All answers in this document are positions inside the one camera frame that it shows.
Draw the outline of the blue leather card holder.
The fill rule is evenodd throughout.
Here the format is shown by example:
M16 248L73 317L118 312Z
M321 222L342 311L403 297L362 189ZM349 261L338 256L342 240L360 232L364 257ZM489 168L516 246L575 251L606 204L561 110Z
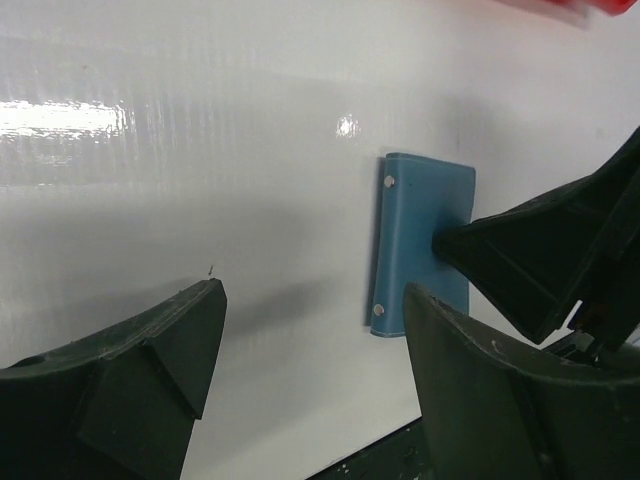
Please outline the blue leather card holder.
M437 258L432 241L437 233L470 222L476 170L401 152L385 155L381 168L368 326L374 336L395 338L405 335L403 298L409 283L469 311L469 281Z

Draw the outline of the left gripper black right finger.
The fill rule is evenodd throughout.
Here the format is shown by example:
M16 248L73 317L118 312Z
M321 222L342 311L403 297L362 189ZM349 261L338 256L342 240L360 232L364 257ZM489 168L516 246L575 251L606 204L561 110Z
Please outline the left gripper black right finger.
M536 349L409 284L406 340L438 479L635 479L639 351L592 366Z

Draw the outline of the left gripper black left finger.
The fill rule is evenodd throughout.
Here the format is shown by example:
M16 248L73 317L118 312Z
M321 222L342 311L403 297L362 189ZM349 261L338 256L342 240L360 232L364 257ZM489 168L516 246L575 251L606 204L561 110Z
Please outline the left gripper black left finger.
M177 479L204 414L227 310L199 281L1 372L5 479Z

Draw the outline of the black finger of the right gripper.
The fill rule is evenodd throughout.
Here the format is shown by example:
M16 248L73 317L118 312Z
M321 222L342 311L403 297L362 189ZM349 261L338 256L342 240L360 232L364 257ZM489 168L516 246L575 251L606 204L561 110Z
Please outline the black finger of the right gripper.
M562 325L603 345L639 323L639 135L594 173L434 237L528 340Z

